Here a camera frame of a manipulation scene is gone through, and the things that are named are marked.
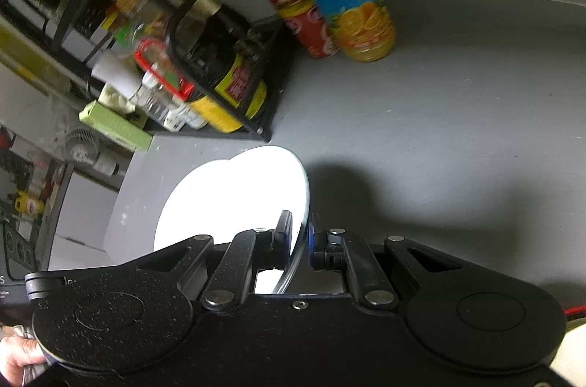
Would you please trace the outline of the person's hand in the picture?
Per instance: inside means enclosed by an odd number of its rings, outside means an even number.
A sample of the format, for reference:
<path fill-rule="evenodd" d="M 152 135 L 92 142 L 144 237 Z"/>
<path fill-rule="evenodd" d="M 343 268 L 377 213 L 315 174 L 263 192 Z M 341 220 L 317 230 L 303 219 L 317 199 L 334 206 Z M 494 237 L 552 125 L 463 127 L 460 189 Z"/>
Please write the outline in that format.
<path fill-rule="evenodd" d="M 1 340 L 1 375 L 10 386 L 21 386 L 24 369 L 46 362 L 39 342 L 32 338 L 13 335 Z"/>

